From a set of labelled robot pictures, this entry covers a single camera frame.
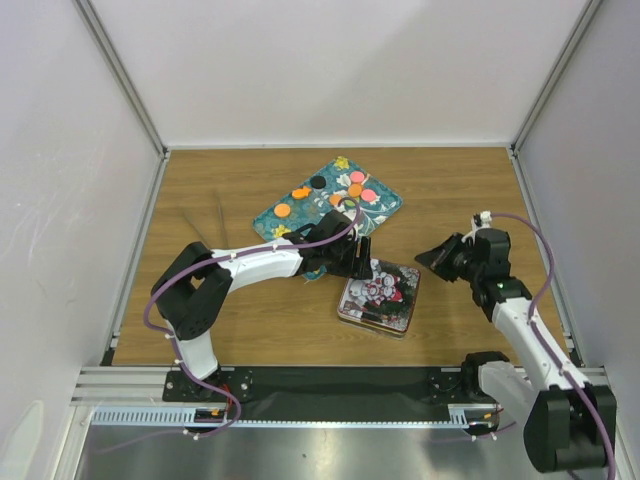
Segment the metal floor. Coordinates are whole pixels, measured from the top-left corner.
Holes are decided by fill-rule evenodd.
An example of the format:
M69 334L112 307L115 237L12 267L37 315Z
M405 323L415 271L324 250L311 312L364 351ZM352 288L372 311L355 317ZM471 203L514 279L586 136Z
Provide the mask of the metal floor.
M149 427L93 426L92 450L150 432ZM464 438L460 442L447 440ZM81 465L87 467L86 451ZM530 465L515 428L497 441L469 441L461 431L411 428L231 428L194 442L179 432L106 454L92 453L76 480L460 480L547 479ZM580 472L583 480L602 472Z

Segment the robotic arm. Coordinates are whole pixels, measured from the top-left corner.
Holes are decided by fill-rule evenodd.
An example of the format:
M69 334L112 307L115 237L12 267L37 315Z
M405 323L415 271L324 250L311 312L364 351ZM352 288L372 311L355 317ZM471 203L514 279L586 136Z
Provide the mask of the robotic arm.
M347 229L350 223L351 220L344 214L332 210L317 225L305 225L266 244L273 248L262 248L267 251L247 256L242 256L241 252L249 253L256 247L226 251L208 250L200 242L187 245L153 286L152 294L169 279L196 263L212 257L232 257L182 278L157 301L158 310L174 332L183 361L193 375L204 380L218 370L209 330L216 321L224 299L234 290L270 278L314 272L321 267L341 277L372 278L369 237L358 238L351 232L338 240L317 245ZM302 248L304 244L311 243L316 246ZM300 245L301 248L291 248L293 245ZM191 283L193 278L202 280L202 283L194 286Z
M615 397L608 386L590 385L544 326L537 309L529 311L531 294L511 276L510 248L508 233L492 228L490 213L483 212L474 216L469 234L456 233L416 257L444 280L469 282L473 301L509 340L528 376L523 379L500 352L469 354L462 366L465 387L489 395L524 426L527 454L540 472L605 466L602 436L575 387L595 406L612 445Z

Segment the wooden table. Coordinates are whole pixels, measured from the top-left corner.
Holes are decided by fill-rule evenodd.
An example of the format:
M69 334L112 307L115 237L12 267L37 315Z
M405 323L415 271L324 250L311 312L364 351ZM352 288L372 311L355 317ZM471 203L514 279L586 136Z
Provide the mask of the wooden table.
M372 148L206 150L173 152L129 300L114 364L168 364L169 343L142 324L151 286L190 242L199 240L190 215L223 246L216 191L229 245L261 243L251 222L337 155L352 158L404 198L404 205L372 235L372 256L416 265L413 257L453 232L466 233L480 210L526 215L515 174L501 148ZM511 235L512 273L532 292L545 274L533 235L510 220L496 222ZM378 336L338 321L345 279L325 275L275 279L231 294L212 329L223 364L456 365L469 352L512 348L471 300L465 282L450 284L422 268L413 321L403 340ZM540 307L564 345L553 300ZM152 320L162 323L154 309Z

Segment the pink disc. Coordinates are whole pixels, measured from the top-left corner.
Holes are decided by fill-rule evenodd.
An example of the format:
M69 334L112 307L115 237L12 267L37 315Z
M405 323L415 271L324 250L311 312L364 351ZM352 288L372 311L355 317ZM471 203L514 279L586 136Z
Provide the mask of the pink disc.
M376 192L374 192L370 188L365 188L360 194L360 198L368 203L373 202L377 197L378 195L376 195Z
M351 172L351 175L349 175L349 178L351 179L351 181L353 183L360 183L360 182L362 182L362 180L364 180L364 173L362 173L362 172Z

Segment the white backdrop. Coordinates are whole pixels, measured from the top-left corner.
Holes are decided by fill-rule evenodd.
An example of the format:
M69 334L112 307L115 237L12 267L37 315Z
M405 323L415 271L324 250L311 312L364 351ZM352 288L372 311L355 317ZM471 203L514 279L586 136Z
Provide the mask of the white backdrop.
M636 462L639 24L637 0L603 3L522 150L577 340L590 366L605 366Z
M106 342L158 157L70 0L0 10L0 462L42 400L41 480Z
M584 0L94 0L176 145L513 140Z

